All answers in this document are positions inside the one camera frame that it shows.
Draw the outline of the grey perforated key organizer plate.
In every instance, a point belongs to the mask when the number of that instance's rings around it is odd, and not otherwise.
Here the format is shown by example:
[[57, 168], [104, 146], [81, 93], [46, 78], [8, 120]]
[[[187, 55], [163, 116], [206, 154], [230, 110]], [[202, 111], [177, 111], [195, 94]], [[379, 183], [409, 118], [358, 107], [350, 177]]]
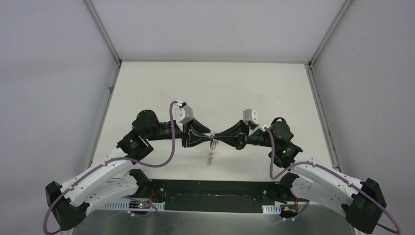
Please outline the grey perforated key organizer plate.
[[214, 150], [216, 149], [218, 145], [218, 140], [215, 138], [216, 133], [212, 133], [210, 135], [210, 144], [209, 144], [209, 155], [207, 159], [207, 167], [211, 167], [212, 161], [214, 158]]

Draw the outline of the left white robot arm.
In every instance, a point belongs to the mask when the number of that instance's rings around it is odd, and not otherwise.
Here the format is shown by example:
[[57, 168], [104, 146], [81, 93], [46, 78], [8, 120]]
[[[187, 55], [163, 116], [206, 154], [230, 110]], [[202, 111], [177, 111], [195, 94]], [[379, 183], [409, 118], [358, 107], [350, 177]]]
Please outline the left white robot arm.
[[[47, 230], [50, 214], [55, 217], [59, 231], [68, 231], [112, 200], [133, 194], [137, 198], [145, 197], [149, 193], [147, 178], [134, 166], [166, 166], [174, 156], [176, 139], [181, 139], [183, 147], [210, 141], [210, 129], [194, 118], [190, 107], [177, 108], [176, 119], [172, 111], [169, 115], [168, 122], [160, 122], [152, 110], [139, 112], [132, 122], [132, 130], [101, 161], [62, 184], [49, 183], [45, 188], [49, 208], [43, 222], [44, 233], [50, 233]], [[169, 158], [161, 164], [142, 162], [153, 151], [149, 141], [158, 140], [172, 141]]]

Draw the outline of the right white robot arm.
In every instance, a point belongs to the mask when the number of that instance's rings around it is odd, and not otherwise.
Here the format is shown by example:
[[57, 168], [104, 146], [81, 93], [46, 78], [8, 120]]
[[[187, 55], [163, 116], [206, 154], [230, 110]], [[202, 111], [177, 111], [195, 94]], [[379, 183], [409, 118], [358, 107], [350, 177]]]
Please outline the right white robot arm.
[[251, 121], [241, 120], [213, 136], [237, 150], [247, 144], [271, 148], [268, 156], [273, 165], [287, 170], [278, 174], [279, 181], [266, 190], [273, 200], [287, 203], [297, 198], [315, 202], [337, 212], [357, 230], [373, 233], [386, 207], [379, 184], [370, 178], [362, 181], [328, 168], [293, 144], [293, 137], [282, 117], [262, 129]]

